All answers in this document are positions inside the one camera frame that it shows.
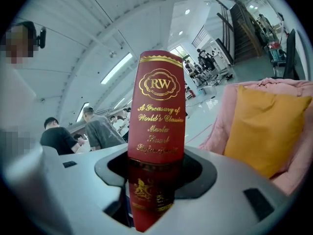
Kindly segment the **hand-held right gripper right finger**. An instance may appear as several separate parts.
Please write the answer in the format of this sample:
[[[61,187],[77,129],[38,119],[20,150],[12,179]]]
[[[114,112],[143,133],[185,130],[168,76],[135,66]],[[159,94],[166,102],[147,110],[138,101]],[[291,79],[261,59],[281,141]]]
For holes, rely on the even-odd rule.
[[[212,162],[185,149],[174,198],[200,198],[213,187],[216,180],[217,169]]]

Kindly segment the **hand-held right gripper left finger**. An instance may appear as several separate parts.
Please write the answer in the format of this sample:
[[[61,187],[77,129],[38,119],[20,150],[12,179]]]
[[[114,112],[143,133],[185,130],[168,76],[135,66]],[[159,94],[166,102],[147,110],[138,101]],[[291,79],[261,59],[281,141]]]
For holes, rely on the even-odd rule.
[[[115,152],[99,159],[94,171],[108,186],[123,187],[128,179],[127,151]]]

